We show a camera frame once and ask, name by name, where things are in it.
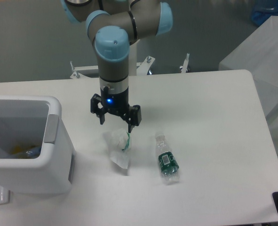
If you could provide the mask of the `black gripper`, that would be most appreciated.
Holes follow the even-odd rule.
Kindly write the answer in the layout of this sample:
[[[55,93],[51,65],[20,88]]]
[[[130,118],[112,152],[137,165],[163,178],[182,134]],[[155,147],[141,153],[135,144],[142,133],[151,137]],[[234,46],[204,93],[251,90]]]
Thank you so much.
[[[142,113],[140,105],[130,106],[128,102],[128,90],[110,94],[108,88],[106,91],[101,89],[101,96],[94,94],[90,100],[90,111],[99,118],[100,124],[105,122],[105,114],[110,113],[121,118],[128,124],[128,133],[132,132],[134,127],[140,125]]]

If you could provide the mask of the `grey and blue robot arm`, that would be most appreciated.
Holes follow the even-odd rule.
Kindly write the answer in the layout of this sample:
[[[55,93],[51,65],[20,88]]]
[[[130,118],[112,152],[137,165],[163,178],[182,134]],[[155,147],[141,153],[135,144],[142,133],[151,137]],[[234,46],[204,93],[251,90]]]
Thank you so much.
[[[138,40],[159,36],[173,27],[173,13],[160,0],[63,0],[72,23],[86,24],[86,34],[97,58],[101,94],[90,100],[90,111],[100,123],[105,114],[120,117],[128,132],[139,126],[141,107],[131,106],[129,93],[130,46]]]

